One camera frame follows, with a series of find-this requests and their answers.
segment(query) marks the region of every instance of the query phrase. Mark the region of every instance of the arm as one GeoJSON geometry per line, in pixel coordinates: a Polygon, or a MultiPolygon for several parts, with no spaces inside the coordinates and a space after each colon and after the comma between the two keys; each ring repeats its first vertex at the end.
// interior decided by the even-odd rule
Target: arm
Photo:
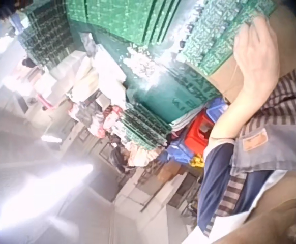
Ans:
{"type": "Polygon", "coordinates": [[[209,145],[216,145],[220,139],[234,139],[278,83],[277,38],[265,18],[255,17],[252,25],[241,27],[235,38],[234,57],[244,76],[243,88],[216,122],[209,145]]]}
{"type": "Polygon", "coordinates": [[[216,122],[210,134],[209,144],[213,144],[218,139],[234,139],[242,126],[259,110],[264,102],[264,99],[253,98],[244,90],[241,90],[234,102],[216,122]]]}

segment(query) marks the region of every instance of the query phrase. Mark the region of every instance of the cardboard box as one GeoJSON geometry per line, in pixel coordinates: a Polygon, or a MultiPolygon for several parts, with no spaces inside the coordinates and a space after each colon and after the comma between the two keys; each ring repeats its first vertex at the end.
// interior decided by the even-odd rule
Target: cardboard box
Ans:
{"type": "Polygon", "coordinates": [[[178,174],[180,168],[181,168],[180,163],[174,160],[170,160],[160,170],[159,174],[157,175],[157,179],[162,183],[168,182],[178,174]]]}

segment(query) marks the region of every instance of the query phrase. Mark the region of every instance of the finger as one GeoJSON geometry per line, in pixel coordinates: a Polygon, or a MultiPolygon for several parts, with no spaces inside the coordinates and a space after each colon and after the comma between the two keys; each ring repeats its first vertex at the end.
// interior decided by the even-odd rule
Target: finger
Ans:
{"type": "Polygon", "coordinates": [[[266,19],[263,16],[257,16],[253,19],[256,32],[259,36],[260,42],[271,40],[271,34],[266,19]]]}
{"type": "Polygon", "coordinates": [[[249,35],[250,35],[250,42],[254,45],[258,44],[260,42],[258,33],[256,32],[255,26],[251,25],[250,26],[250,31],[249,31],[249,35]]]}
{"type": "Polygon", "coordinates": [[[270,35],[271,35],[272,39],[274,41],[277,41],[277,34],[275,33],[274,29],[272,29],[272,27],[271,27],[268,20],[267,20],[267,25],[268,25],[268,29],[269,29],[269,32],[270,32],[270,35]]]}
{"type": "Polygon", "coordinates": [[[240,42],[240,37],[237,34],[234,39],[234,52],[237,50],[237,47],[239,46],[239,42],[240,42]]]}
{"type": "Polygon", "coordinates": [[[237,48],[245,49],[248,46],[249,43],[249,26],[247,24],[243,24],[240,28],[239,34],[238,34],[239,43],[237,48]]]}

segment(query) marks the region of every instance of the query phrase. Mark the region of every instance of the hair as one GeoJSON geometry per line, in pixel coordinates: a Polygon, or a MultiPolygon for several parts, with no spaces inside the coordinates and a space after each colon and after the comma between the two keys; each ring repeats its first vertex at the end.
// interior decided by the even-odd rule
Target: hair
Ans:
{"type": "Polygon", "coordinates": [[[119,147],[116,147],[112,150],[109,156],[109,161],[118,169],[118,171],[120,171],[121,173],[125,172],[124,166],[126,166],[128,162],[124,159],[124,156],[121,153],[119,147]]]}

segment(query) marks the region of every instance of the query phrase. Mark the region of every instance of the wrist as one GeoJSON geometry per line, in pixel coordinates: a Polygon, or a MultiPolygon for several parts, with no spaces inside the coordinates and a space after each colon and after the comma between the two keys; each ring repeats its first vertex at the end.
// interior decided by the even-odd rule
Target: wrist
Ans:
{"type": "Polygon", "coordinates": [[[268,99],[268,95],[261,95],[260,93],[256,91],[250,91],[249,89],[244,89],[240,91],[239,95],[239,101],[244,107],[250,107],[250,108],[260,108],[268,99]]]}

